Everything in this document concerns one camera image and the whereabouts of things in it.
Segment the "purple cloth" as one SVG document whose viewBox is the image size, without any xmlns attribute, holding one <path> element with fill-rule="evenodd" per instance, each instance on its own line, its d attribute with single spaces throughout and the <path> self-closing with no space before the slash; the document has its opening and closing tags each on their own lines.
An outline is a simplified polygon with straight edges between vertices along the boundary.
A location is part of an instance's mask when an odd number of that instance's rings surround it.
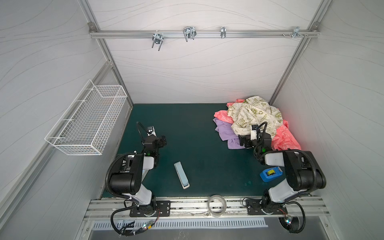
<svg viewBox="0 0 384 240">
<path fill-rule="evenodd" d="M 217 118 L 214 118 L 213 121 L 216 124 L 215 131 L 219 133 L 222 141 L 227 142 L 229 150 L 245 149 L 244 146 L 240 145 L 239 137 L 232 130 L 232 125 L 230 123 L 221 121 Z"/>
</svg>

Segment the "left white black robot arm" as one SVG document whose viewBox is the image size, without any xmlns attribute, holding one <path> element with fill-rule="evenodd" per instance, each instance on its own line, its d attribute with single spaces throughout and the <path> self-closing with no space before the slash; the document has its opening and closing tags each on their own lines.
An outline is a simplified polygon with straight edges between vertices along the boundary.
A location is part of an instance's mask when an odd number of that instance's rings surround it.
<svg viewBox="0 0 384 240">
<path fill-rule="evenodd" d="M 159 150 L 167 145 L 167 140 L 165 136 L 158 137 L 153 126 L 146 128 L 137 122 L 136 127 L 141 137 L 142 151 L 117 156 L 107 170 L 105 188 L 116 198 L 129 200 L 138 207 L 155 209 L 155 196 L 142 181 L 145 171 L 158 166 Z"/>
</svg>

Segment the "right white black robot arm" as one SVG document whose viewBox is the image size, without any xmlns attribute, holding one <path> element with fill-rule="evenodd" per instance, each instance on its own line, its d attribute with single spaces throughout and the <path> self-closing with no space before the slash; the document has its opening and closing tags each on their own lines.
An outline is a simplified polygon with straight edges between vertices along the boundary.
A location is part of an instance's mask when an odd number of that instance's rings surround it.
<svg viewBox="0 0 384 240">
<path fill-rule="evenodd" d="M 253 150 L 257 162 L 271 170 L 284 169 L 285 178 L 264 192 L 260 200 L 248 204 L 249 209 L 260 209 L 272 215 L 293 200 L 325 188 L 327 181 L 314 155 L 299 149 L 273 150 L 272 137 L 267 133 L 268 123 L 251 126 L 249 135 L 239 135 L 240 145 Z"/>
</svg>

